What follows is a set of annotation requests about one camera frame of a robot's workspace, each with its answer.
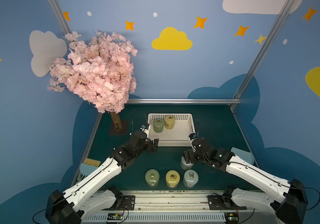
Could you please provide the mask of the yellow tea canister front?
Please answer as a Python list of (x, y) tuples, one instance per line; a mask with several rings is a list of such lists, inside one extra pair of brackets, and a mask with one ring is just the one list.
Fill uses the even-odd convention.
[(180, 174), (175, 170), (170, 170), (166, 173), (166, 185), (173, 189), (178, 186), (180, 182)]

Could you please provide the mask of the green tea canister back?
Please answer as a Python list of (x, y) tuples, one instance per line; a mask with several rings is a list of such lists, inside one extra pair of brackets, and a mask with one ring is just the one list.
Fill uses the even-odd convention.
[(153, 121), (153, 131), (161, 133), (164, 129), (164, 121), (162, 119), (155, 119)]

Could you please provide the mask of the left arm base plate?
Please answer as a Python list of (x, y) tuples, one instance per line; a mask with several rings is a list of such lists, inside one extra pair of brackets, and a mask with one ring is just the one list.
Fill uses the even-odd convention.
[(135, 199), (136, 196), (134, 195), (124, 195), (117, 198), (115, 202), (115, 209), (121, 210), (127, 208), (129, 211), (133, 211), (135, 207)]

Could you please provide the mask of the green tea canister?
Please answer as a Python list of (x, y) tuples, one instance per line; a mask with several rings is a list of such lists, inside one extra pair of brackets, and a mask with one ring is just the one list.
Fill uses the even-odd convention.
[(160, 174), (155, 169), (150, 169), (145, 174), (145, 180), (149, 187), (156, 187), (159, 184)]
[(164, 121), (162, 119), (155, 119), (153, 121), (153, 131), (161, 133), (164, 129)]

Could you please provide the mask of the blue tea canister back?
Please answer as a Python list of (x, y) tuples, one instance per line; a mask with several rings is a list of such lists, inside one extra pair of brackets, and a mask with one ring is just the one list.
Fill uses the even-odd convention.
[(194, 164), (193, 163), (187, 163), (186, 162), (186, 160), (185, 160), (185, 158), (182, 156), (181, 157), (181, 163), (180, 163), (180, 166), (181, 166), (181, 168), (183, 169), (183, 170), (190, 170), (190, 169), (192, 169), (192, 167), (194, 166)]

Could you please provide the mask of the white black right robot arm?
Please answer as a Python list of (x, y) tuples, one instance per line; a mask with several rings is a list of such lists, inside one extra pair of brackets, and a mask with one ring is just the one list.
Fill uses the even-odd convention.
[(254, 196), (239, 188), (230, 189), (230, 201), (235, 205), (272, 213), (284, 224), (303, 223), (308, 199), (301, 181), (288, 181), (271, 175), (247, 163), (228, 149), (215, 149), (195, 133), (189, 135), (189, 142), (192, 149), (183, 153), (186, 163), (202, 162), (214, 169), (235, 175), (263, 191), (263, 194)]

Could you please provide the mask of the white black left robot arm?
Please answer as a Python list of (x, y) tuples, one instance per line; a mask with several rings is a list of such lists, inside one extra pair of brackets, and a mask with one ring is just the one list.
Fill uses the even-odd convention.
[(113, 150), (95, 171), (64, 192), (54, 191), (48, 198), (45, 218), (51, 224), (79, 224), (87, 217), (111, 207), (119, 207), (123, 194), (117, 188), (94, 194), (122, 171), (134, 164), (144, 152), (156, 152), (159, 139), (151, 140), (137, 130), (128, 141)]

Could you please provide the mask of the yellow tea canister back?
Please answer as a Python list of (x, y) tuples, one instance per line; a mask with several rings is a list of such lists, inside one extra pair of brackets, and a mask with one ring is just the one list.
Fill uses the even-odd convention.
[(175, 126), (175, 116), (174, 115), (166, 115), (164, 117), (164, 127), (168, 130), (171, 130)]

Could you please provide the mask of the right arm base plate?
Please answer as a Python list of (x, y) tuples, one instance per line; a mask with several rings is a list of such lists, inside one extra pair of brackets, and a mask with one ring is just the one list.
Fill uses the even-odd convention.
[(208, 205), (210, 210), (238, 210), (241, 207), (235, 205), (235, 203), (229, 198), (220, 195), (208, 195)]

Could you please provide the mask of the green tea canister front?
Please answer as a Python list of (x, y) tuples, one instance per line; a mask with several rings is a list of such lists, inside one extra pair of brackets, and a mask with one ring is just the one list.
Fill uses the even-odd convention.
[(160, 174), (155, 169), (150, 169), (145, 174), (145, 180), (149, 187), (156, 187), (159, 184)]

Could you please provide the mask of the blue tea canister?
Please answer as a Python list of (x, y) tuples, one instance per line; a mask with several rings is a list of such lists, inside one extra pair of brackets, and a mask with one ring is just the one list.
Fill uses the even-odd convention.
[(193, 163), (187, 163), (186, 162), (186, 160), (185, 160), (185, 158), (182, 156), (181, 157), (181, 163), (180, 163), (180, 166), (181, 166), (181, 168), (183, 169), (183, 170), (190, 170), (190, 169), (192, 169), (192, 167), (194, 166), (194, 164)]
[(183, 177), (183, 184), (187, 188), (193, 188), (199, 181), (199, 176), (194, 170), (187, 170)]

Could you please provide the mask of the yellow tea canister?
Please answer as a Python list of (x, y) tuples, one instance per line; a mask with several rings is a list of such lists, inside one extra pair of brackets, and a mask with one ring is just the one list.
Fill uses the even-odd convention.
[(166, 173), (166, 185), (173, 189), (178, 186), (180, 182), (180, 174), (175, 170), (170, 170)]
[(174, 115), (166, 115), (164, 117), (164, 127), (168, 130), (171, 130), (175, 126), (175, 116)]

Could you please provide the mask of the blue tea canister front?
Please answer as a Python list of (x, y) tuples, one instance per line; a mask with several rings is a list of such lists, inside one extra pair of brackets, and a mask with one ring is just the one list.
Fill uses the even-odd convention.
[(183, 184), (187, 188), (193, 188), (199, 181), (199, 176), (194, 170), (187, 170), (183, 177)]

